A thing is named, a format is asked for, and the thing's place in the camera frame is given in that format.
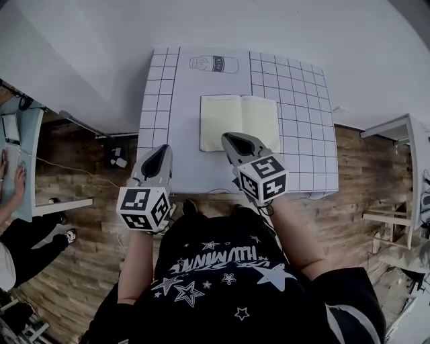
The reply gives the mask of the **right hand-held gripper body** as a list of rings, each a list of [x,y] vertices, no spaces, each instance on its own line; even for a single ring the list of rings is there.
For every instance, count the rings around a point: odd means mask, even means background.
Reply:
[[[255,206],[266,206],[287,192],[288,171],[276,154],[233,168],[242,190]]]

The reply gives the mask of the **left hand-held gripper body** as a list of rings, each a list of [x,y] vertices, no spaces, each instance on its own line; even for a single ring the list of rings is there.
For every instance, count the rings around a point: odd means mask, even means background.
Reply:
[[[116,206],[117,215],[129,230],[158,234],[164,231],[171,203],[170,178],[157,177],[142,183],[132,180],[121,187]]]

